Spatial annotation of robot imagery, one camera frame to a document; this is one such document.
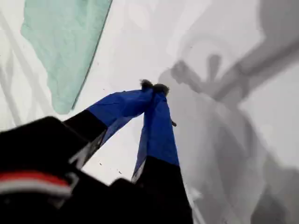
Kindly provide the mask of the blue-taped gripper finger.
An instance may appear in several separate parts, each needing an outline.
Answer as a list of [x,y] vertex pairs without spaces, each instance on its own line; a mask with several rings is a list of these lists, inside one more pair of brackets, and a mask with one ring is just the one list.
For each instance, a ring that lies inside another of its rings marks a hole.
[[107,95],[64,123],[88,143],[69,162],[83,167],[94,153],[131,119],[141,115],[149,106],[154,85],[141,81],[141,89]]
[[192,209],[185,192],[172,120],[163,84],[142,83],[151,91],[146,106],[137,161],[132,177],[144,193],[146,211],[155,224],[191,224]]

